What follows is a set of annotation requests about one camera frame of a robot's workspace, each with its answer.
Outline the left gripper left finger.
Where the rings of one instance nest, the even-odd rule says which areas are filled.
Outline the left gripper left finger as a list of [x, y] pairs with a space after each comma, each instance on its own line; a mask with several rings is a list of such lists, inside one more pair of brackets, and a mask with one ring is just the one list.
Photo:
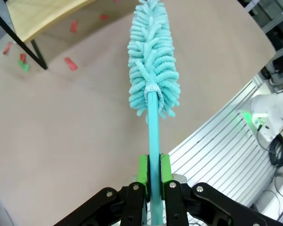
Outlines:
[[57, 226], [142, 226], [147, 221], [149, 156], [139, 157], [138, 175], [117, 191], [105, 187], [72, 211]]

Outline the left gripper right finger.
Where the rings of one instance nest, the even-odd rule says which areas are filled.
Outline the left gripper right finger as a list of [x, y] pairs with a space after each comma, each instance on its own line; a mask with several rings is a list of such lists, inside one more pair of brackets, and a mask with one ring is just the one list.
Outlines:
[[282, 223], [230, 199], [207, 183], [190, 187], [174, 179], [170, 156], [160, 156], [168, 226], [187, 226], [188, 215], [208, 226], [281, 226]]

